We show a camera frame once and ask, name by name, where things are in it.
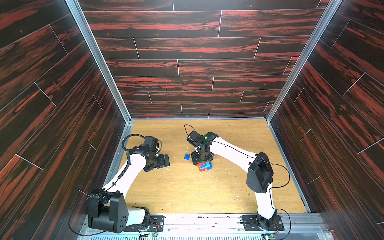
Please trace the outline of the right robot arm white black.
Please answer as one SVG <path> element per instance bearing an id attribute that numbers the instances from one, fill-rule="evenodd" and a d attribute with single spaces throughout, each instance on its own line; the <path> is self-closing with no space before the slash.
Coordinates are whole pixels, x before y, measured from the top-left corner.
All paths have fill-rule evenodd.
<path id="1" fill-rule="evenodd" d="M 256 196 L 259 216 L 270 220 L 276 215 L 273 198 L 269 194 L 274 172 L 265 153 L 256 154 L 243 150 L 212 132 L 200 135 L 192 131 L 188 134 L 187 141 L 195 148 L 191 153 L 195 166 L 211 162 L 218 155 L 244 170 L 247 173 L 246 184 Z"/>

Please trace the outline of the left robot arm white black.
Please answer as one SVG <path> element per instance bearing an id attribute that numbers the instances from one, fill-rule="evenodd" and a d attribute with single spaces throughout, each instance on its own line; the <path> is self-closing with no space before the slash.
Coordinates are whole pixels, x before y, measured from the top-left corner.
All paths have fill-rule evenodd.
<path id="1" fill-rule="evenodd" d="M 127 207 L 127 193 L 141 171 L 169 167 L 169 156 L 144 145 L 127 149 L 126 154 L 122 169 L 102 189 L 93 190 L 85 201 L 91 229 L 120 234 L 131 228 L 145 231 L 151 225 L 149 209 Z"/>

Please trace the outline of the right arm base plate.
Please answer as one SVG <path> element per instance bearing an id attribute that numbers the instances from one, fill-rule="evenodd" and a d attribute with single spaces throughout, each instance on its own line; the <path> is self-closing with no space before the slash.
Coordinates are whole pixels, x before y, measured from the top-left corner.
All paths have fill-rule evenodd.
<path id="1" fill-rule="evenodd" d="M 245 231 L 284 231 L 285 227 L 281 216 L 274 214 L 270 219 L 266 219 L 259 214 L 242 215 L 240 224 Z"/>

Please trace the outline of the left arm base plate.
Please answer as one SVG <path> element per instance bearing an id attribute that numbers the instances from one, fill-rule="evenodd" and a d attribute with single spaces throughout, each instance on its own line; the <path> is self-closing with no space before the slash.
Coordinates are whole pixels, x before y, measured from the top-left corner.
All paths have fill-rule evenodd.
<path id="1" fill-rule="evenodd" d="M 158 233 L 164 230 L 165 216 L 150 215 L 148 220 L 141 224 L 126 226 L 124 232 L 153 232 Z"/>

